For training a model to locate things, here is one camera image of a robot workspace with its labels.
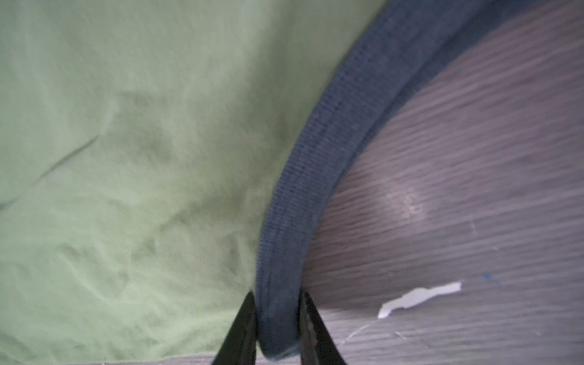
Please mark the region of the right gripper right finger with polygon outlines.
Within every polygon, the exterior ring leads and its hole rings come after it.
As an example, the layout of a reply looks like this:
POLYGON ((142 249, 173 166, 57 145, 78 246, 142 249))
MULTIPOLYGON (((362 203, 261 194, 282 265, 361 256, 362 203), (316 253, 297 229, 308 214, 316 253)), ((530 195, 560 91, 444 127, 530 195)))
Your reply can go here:
POLYGON ((302 291, 299 303, 302 365, 346 365, 311 296, 302 291))

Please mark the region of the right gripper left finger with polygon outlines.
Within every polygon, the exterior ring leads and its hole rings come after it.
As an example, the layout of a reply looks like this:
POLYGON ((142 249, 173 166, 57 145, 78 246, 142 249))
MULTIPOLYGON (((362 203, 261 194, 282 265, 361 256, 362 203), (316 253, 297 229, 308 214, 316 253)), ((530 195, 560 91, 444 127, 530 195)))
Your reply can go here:
POLYGON ((256 363, 257 310, 250 291, 212 365, 254 365, 256 363))

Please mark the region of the green tank top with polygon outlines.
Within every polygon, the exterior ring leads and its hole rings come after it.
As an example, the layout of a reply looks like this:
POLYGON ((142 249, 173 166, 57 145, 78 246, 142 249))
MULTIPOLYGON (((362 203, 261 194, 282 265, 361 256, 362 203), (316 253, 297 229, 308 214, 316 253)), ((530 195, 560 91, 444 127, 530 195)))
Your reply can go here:
POLYGON ((298 348, 342 177, 527 1, 3 1, 1 362, 298 348))

